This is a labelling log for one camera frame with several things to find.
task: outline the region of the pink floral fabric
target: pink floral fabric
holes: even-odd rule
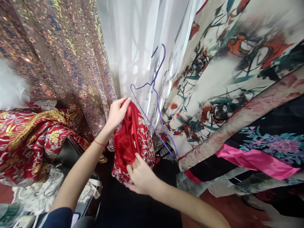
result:
[[[212,156],[220,150],[228,138],[240,131],[243,127],[246,127],[274,108],[302,94],[304,94],[304,68],[285,76],[281,81],[275,83],[246,103],[244,107],[234,113],[220,129],[179,160],[180,170],[188,170],[197,163]],[[294,143],[287,143],[287,141],[279,142],[272,146],[293,150],[296,148]]]
[[[299,151],[300,144],[301,143],[299,141],[282,139],[273,143],[269,143],[268,147],[277,151],[281,151],[283,153],[295,153]]]

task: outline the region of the red satin fabric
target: red satin fabric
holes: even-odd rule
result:
[[[115,158],[112,176],[120,183],[126,184],[131,183],[127,165],[133,164],[136,158],[135,153],[138,153],[150,167],[154,166],[155,156],[150,132],[132,101],[121,125],[121,129],[113,138]]]
[[[277,180],[284,180],[300,171],[300,168],[294,168],[282,161],[259,150],[252,149],[243,151],[227,144],[216,153],[217,157],[222,157],[231,163],[251,170],[260,170],[263,173]]]

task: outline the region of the finger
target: finger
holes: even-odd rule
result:
[[[130,175],[130,177],[133,175],[133,169],[132,169],[132,166],[131,165],[127,165],[127,171],[128,171],[128,174]]]
[[[136,153],[135,156],[137,157],[140,164],[143,162],[146,163],[138,153]]]
[[[130,189],[131,191],[139,194],[139,190],[137,189],[137,187],[135,185],[132,184],[126,184],[127,188]]]
[[[133,163],[133,165],[134,164],[136,165],[136,167],[138,167],[140,165],[139,160],[137,158],[135,159],[135,162]]]
[[[114,101],[114,102],[117,103],[117,105],[120,107],[121,104],[123,103],[123,101],[124,101],[125,99],[126,99],[126,98],[120,98],[120,99],[118,99],[118,100],[116,100],[116,101]]]
[[[136,160],[135,162],[133,162],[133,170],[137,168],[137,163],[136,163]]]
[[[126,102],[123,104],[123,106],[121,107],[121,109],[124,110],[124,111],[126,111],[127,108],[128,108],[128,106],[129,106],[129,104],[130,104],[130,102],[131,102],[131,98],[128,98],[126,100]]]

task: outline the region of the pink satin sash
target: pink satin sash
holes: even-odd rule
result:
[[[269,154],[252,149],[243,151],[224,144],[216,153],[217,157],[222,157],[231,163],[251,170],[260,170],[263,173],[277,180],[284,180],[300,171],[282,161],[270,156]]]

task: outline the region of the white feather boa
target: white feather boa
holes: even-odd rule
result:
[[[9,62],[0,59],[0,110],[26,108],[30,101],[25,79],[17,75]]]

